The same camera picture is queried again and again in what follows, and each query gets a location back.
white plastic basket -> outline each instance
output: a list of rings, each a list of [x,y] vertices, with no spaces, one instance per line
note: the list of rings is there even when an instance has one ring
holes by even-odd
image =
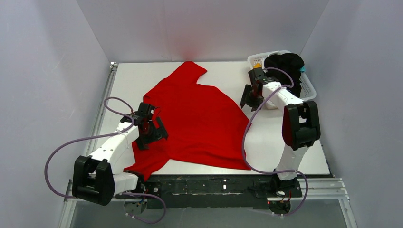
[[[252,55],[248,57],[248,62],[250,65],[250,68],[252,69],[253,66],[256,63],[262,64],[262,68],[264,68],[264,60],[273,55],[273,54],[285,54],[285,53],[290,53],[289,51],[272,51],[272,52],[266,52],[266,53],[260,53],[256,55]],[[312,83],[309,81],[307,75],[305,73],[301,72],[301,95],[300,98],[304,101],[312,100],[316,97],[316,91],[314,87],[312,86]]]

purple cable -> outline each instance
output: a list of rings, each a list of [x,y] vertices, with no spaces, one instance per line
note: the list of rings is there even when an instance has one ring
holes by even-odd
[[[132,124],[130,124],[130,126],[128,126],[127,128],[123,129],[122,132],[125,132],[125,131],[129,130],[130,128],[132,128],[132,127],[134,126],[134,119],[133,119],[133,117],[131,117],[131,116],[129,116],[129,115],[126,115],[126,114],[124,114],[124,113],[117,112],[117,111],[115,111],[115,110],[109,108],[108,105],[106,104],[106,102],[107,102],[108,100],[110,100],[110,99],[115,99],[115,100],[119,100],[119,101],[123,102],[125,105],[127,105],[127,106],[130,108],[130,111],[131,111],[132,113],[133,113],[133,108],[132,108],[126,101],[124,101],[124,100],[122,100],[122,99],[120,99],[120,98],[118,98],[118,97],[111,96],[111,97],[107,97],[107,98],[104,100],[104,106],[105,106],[105,108],[106,108],[107,110],[111,111],[112,113],[115,113],[115,114],[122,115],[122,116],[125,116],[125,117],[127,117],[127,118],[130,118],[130,120],[132,121]],[[61,145],[61,146],[59,146],[57,149],[55,149],[55,150],[50,154],[48,160],[46,160],[46,163],[45,163],[45,181],[46,181],[46,184],[48,185],[49,189],[50,189],[53,193],[55,193],[56,195],[58,195],[58,196],[61,196],[61,197],[64,197],[64,198],[68,198],[68,199],[73,199],[73,198],[75,198],[74,196],[69,196],[69,195],[65,195],[65,194],[63,194],[63,193],[58,192],[58,191],[50,184],[50,181],[49,181],[48,167],[49,167],[50,160],[53,158],[53,156],[55,156],[55,154],[56,154],[58,151],[60,151],[60,149],[62,149],[62,148],[65,147],[65,146],[68,146],[68,145],[70,145],[70,144],[76,143],[76,142],[81,142],[81,141],[85,141],[85,140],[99,139],[99,138],[104,138],[104,137],[115,136],[115,135],[118,135],[119,133],[120,133],[120,132],[115,132],[115,133],[110,133],[110,134],[103,134],[103,135],[85,137],[85,138],[81,138],[81,139],[75,139],[75,140],[71,140],[71,141],[69,141],[69,142],[67,142],[67,143],[65,143],[65,144],[63,144],[63,145]]]
[[[159,198],[158,196],[151,195],[151,194],[146,194],[146,193],[131,193],[131,192],[124,192],[124,193],[122,193],[122,195],[133,196],[133,197],[137,197],[137,196],[153,197],[153,198],[159,200],[159,201],[163,204],[163,209],[164,209],[163,215],[161,215],[161,217],[160,217],[159,219],[155,220],[155,221],[149,221],[149,220],[146,220],[146,219],[144,219],[144,218],[142,218],[142,217],[136,216],[136,215],[134,215],[134,214],[127,213],[127,212],[125,211],[127,215],[130,215],[130,216],[133,217],[134,219],[138,219],[138,220],[140,220],[140,221],[142,221],[142,222],[144,222],[144,223],[147,223],[147,224],[155,224],[155,223],[161,221],[161,220],[164,218],[165,214],[166,214],[166,204],[165,204],[165,202],[163,201],[163,199]]]
[[[298,174],[301,174],[301,176],[304,178],[305,184],[306,184],[305,195],[304,195],[304,197],[302,198],[302,201],[301,201],[301,203],[298,205],[297,208],[295,208],[294,210],[292,210],[292,212],[283,215],[283,216],[289,216],[289,215],[294,214],[297,210],[299,210],[299,209],[302,207],[302,205],[303,205],[304,202],[305,202],[305,199],[306,199],[307,196],[308,196],[308,179],[307,179],[307,177],[306,177],[303,173],[301,173],[300,171],[297,171],[297,170],[281,170],[281,171],[274,171],[274,172],[260,171],[260,170],[257,170],[257,169],[255,169],[255,168],[253,168],[253,167],[249,164],[249,162],[246,160],[245,138],[246,138],[246,134],[248,133],[248,130],[249,130],[250,126],[252,125],[253,119],[254,119],[254,118],[256,117],[256,115],[258,114],[258,111],[260,111],[260,110],[262,109],[263,105],[264,105],[267,101],[269,101],[270,98],[273,97],[273,95],[274,95],[275,93],[277,93],[280,89],[282,89],[282,87],[287,87],[287,88],[292,88],[292,87],[294,87],[294,81],[292,80],[291,76],[288,75],[285,71],[283,71],[283,70],[281,70],[281,69],[278,69],[278,68],[274,68],[274,67],[268,67],[268,68],[265,68],[264,70],[277,70],[277,71],[279,71],[279,72],[285,74],[285,75],[291,80],[291,85],[282,85],[281,87],[279,87],[279,88],[277,88],[276,90],[274,90],[274,91],[259,105],[259,107],[256,109],[255,113],[254,113],[254,114],[252,115],[252,117],[250,118],[248,125],[246,126],[245,133],[243,134],[243,138],[242,138],[242,156],[243,156],[243,160],[245,161],[246,165],[247,165],[251,170],[253,170],[253,171],[255,171],[255,172],[258,172],[258,173],[273,175],[273,174],[285,173],[285,172],[296,172],[296,173],[298,173]],[[264,214],[271,215],[271,213],[266,213],[266,212],[260,212],[260,213],[264,213]]]

